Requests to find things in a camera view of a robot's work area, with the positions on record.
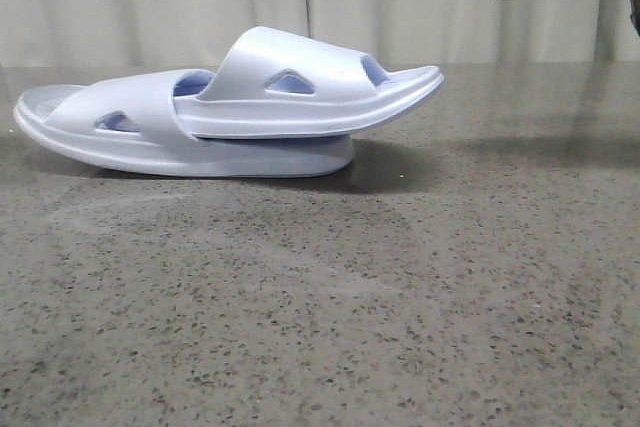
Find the light blue slipper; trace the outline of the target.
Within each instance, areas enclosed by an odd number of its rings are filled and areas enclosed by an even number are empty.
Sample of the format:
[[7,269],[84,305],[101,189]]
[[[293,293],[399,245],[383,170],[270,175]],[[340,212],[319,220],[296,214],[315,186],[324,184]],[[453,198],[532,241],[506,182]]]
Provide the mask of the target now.
[[47,149],[98,167],[177,177],[313,177],[353,159],[350,136],[221,140],[194,135],[176,110],[213,79],[180,69],[89,86],[47,85],[23,92],[19,127]]
[[343,135],[404,114],[443,79],[436,66],[388,72],[367,53],[255,27],[201,92],[176,97],[175,106],[197,137]]

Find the beige curtain backdrop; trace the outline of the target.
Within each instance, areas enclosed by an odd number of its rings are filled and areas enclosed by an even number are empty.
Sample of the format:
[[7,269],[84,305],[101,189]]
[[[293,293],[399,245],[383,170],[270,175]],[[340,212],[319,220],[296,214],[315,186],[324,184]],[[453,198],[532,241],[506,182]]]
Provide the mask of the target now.
[[639,57],[629,0],[1,0],[1,63],[213,66],[257,25],[387,67]]

